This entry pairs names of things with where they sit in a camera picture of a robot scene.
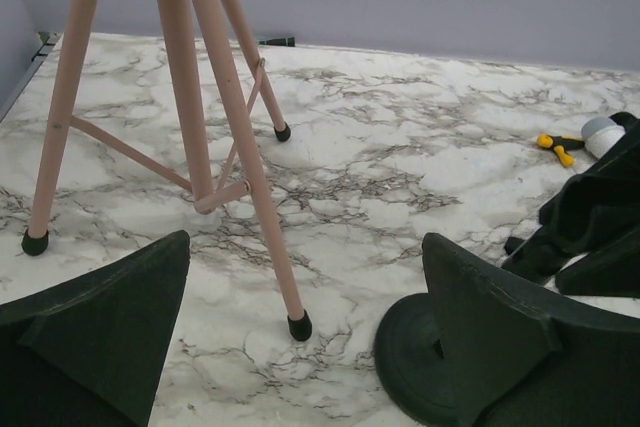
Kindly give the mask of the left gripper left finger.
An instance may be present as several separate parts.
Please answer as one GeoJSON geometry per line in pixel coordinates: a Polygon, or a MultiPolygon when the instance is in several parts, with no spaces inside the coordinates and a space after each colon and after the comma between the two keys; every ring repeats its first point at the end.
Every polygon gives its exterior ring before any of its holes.
{"type": "Polygon", "coordinates": [[[3,304],[2,425],[148,425],[189,266],[180,230],[3,304]]]}

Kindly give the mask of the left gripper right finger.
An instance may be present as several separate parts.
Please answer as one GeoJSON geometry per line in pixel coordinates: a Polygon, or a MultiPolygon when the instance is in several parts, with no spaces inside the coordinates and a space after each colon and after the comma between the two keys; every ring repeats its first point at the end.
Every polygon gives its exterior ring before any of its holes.
{"type": "Polygon", "coordinates": [[[422,249],[460,425],[638,425],[637,318],[557,294],[440,234],[422,249]]]}

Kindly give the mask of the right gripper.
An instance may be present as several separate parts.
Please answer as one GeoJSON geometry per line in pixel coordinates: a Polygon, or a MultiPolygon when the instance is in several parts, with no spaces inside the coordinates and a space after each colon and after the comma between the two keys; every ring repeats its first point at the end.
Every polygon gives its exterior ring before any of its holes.
{"type": "MultiPolygon", "coordinates": [[[[593,250],[639,226],[639,118],[626,111],[609,118],[624,127],[625,135],[543,205],[539,223],[547,234],[506,240],[505,271],[545,284],[568,262],[566,252],[593,250]]],[[[639,232],[564,268],[555,285],[565,295],[638,297],[639,232]]]]}

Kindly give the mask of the black stand of white microphone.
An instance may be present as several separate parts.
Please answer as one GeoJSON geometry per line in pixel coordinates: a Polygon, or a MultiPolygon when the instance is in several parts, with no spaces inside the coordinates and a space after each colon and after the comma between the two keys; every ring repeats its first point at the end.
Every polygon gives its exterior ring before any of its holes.
{"type": "Polygon", "coordinates": [[[460,424],[429,294],[406,296],[389,308],[373,357],[384,391],[402,412],[426,426],[460,424]]]}

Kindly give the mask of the white microphone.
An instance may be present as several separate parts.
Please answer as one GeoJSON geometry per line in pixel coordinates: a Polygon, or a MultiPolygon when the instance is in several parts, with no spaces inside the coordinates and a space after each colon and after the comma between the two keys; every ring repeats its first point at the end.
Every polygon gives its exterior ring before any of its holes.
{"type": "Polygon", "coordinates": [[[609,117],[593,118],[581,128],[585,149],[596,159],[602,158],[624,135],[624,127],[609,117]]]}

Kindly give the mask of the pink music stand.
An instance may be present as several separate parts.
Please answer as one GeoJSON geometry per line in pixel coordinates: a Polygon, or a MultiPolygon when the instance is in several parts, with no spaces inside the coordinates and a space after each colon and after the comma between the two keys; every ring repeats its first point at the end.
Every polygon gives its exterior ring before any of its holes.
{"type": "Polygon", "coordinates": [[[239,0],[157,0],[189,175],[181,177],[127,143],[73,113],[98,0],[71,0],[45,129],[31,217],[21,248],[41,255],[49,245],[51,218],[70,128],[112,147],[194,197],[194,208],[207,215],[226,203],[250,196],[287,311],[291,337],[312,335],[271,196],[251,122],[257,98],[267,108],[278,141],[291,129],[275,98],[264,59],[239,0]],[[212,180],[204,123],[194,31],[201,31],[233,144],[218,182],[212,180]]]}

